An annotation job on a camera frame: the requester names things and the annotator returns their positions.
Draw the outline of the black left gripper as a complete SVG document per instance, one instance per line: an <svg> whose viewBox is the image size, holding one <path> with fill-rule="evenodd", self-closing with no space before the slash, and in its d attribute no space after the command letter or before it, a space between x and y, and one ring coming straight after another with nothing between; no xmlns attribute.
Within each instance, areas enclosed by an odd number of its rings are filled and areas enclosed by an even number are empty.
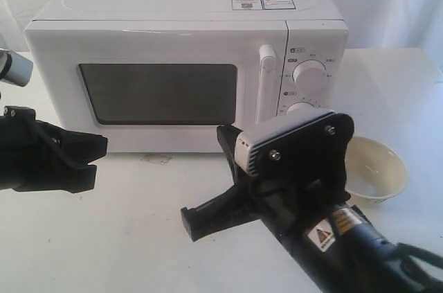
<svg viewBox="0 0 443 293"><path fill-rule="evenodd" d="M1 116L1 190L93 190L108 139L36 119L29 107L6 106ZM50 170L60 170L52 176Z"/></svg>

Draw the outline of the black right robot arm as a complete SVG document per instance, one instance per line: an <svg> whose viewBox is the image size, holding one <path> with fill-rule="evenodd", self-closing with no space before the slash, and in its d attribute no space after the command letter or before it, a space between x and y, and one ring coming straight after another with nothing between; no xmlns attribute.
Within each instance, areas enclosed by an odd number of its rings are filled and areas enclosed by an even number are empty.
<svg viewBox="0 0 443 293"><path fill-rule="evenodd" d="M442 257L393 244L356 207L345 189L345 151L354 134L338 115L299 127L254 152L242 168L240 130L217 128L233 185L195 208L182 208L192 240L260 220L323 292L441 292L442 281L419 266Z"/></svg>

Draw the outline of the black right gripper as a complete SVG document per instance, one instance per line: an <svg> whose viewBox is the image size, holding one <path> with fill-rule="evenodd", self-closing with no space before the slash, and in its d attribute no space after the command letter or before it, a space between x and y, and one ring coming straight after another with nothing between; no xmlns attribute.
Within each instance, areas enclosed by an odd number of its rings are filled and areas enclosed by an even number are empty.
<svg viewBox="0 0 443 293"><path fill-rule="evenodd" d="M256 220L277 238L300 238L349 200L342 183L329 186L320 179L301 184L289 178L249 177L235 162L235 144L241 132L232 125L217 127L217 140L233 181L242 187L230 187L197 207L180 210L192 241Z"/></svg>

